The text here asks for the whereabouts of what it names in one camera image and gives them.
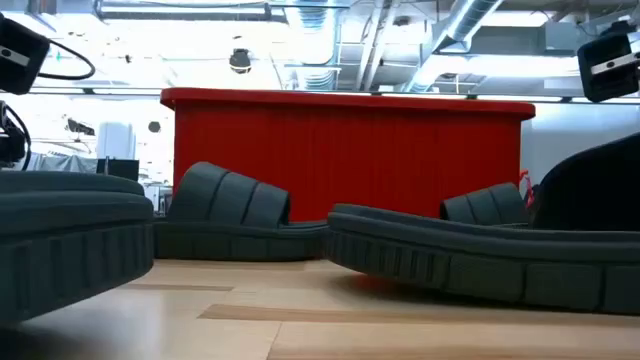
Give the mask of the dark grey foam slide sandal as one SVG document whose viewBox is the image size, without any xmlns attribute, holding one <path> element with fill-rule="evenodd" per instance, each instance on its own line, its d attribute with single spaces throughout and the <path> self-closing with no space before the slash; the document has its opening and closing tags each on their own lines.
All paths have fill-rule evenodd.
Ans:
<svg viewBox="0 0 640 360">
<path fill-rule="evenodd" d="M 447 294 L 640 316 L 640 132 L 569 156 L 534 195 L 526 224 L 497 226 L 339 204 L 325 255 Z"/>
<path fill-rule="evenodd" d="M 0 326 L 91 298 L 154 263 L 154 209 L 109 175 L 0 171 Z"/>
<path fill-rule="evenodd" d="M 529 215 L 519 189 L 502 183 L 443 200 L 443 220 L 483 226 L 526 224 Z"/>
<path fill-rule="evenodd" d="M 192 165 L 154 224 L 155 257 L 290 262 L 317 259 L 327 223 L 291 222 L 284 189 L 208 162 Z"/>
</svg>

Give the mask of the red plastic bin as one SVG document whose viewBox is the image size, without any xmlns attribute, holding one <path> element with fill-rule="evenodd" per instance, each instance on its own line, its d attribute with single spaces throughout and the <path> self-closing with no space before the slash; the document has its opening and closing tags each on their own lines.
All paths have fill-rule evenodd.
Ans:
<svg viewBox="0 0 640 360">
<path fill-rule="evenodd" d="M 209 162 L 290 193 L 294 221 L 337 203 L 436 216 L 441 201 L 517 183 L 530 103 L 168 88 L 174 171 Z"/>
</svg>

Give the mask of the grey cloth cover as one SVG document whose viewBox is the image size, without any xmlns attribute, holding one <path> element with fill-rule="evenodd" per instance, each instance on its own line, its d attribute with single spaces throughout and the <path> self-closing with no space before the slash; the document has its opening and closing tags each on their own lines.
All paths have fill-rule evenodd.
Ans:
<svg viewBox="0 0 640 360">
<path fill-rule="evenodd" d="M 98 160 L 77 155 L 48 155 L 33 153 L 27 166 L 28 171 L 58 171 L 96 173 Z"/>
</svg>

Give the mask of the white cabinet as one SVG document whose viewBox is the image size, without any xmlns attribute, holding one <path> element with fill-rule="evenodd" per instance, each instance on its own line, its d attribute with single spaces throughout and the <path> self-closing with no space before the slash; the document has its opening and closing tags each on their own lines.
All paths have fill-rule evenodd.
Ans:
<svg viewBox="0 0 640 360">
<path fill-rule="evenodd" d="M 97 131 L 98 158 L 136 159 L 136 134 L 132 124 L 103 122 Z"/>
</svg>

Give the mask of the black box cabinet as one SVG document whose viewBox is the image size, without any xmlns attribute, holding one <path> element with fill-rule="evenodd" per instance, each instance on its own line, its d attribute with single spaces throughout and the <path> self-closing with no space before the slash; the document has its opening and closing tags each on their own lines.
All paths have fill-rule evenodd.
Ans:
<svg viewBox="0 0 640 360">
<path fill-rule="evenodd" d="M 101 158 L 98 160 L 96 172 L 98 174 L 121 177 L 137 182 L 139 180 L 139 161 Z"/>
</svg>

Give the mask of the black ceiling dome lamp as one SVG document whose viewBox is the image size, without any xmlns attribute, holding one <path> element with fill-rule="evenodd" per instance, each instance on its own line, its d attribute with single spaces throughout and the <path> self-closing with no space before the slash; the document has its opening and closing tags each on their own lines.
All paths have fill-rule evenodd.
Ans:
<svg viewBox="0 0 640 360">
<path fill-rule="evenodd" d="M 236 48 L 229 57 L 230 69 L 236 74 L 247 74 L 251 71 L 251 59 L 249 50 L 244 48 Z"/>
</svg>

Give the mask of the red ribbon tag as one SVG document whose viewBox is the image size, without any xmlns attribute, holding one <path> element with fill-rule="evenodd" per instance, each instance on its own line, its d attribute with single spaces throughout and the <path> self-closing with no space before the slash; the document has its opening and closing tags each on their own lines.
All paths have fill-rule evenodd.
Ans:
<svg viewBox="0 0 640 360">
<path fill-rule="evenodd" d="M 519 182 L 525 185 L 525 194 L 524 194 L 525 207 L 530 208 L 533 202 L 535 201 L 535 195 L 534 195 L 534 185 L 531 182 L 528 169 L 523 169 L 520 171 Z"/>
</svg>

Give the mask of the silver spiral air duct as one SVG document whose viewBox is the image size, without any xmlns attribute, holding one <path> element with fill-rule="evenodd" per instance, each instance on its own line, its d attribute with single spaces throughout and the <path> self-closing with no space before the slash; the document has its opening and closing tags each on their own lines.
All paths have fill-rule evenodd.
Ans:
<svg viewBox="0 0 640 360">
<path fill-rule="evenodd" d="M 298 85 L 305 91 L 332 91 L 338 70 L 336 39 L 339 11 L 321 7 L 292 10 L 290 25 L 295 29 Z"/>
<path fill-rule="evenodd" d="M 420 64 L 403 92 L 424 93 L 447 70 L 446 55 L 466 54 L 472 38 L 482 26 L 483 20 L 494 13 L 504 0 L 455 0 L 449 16 L 431 27 L 431 37 L 420 49 Z"/>
</svg>

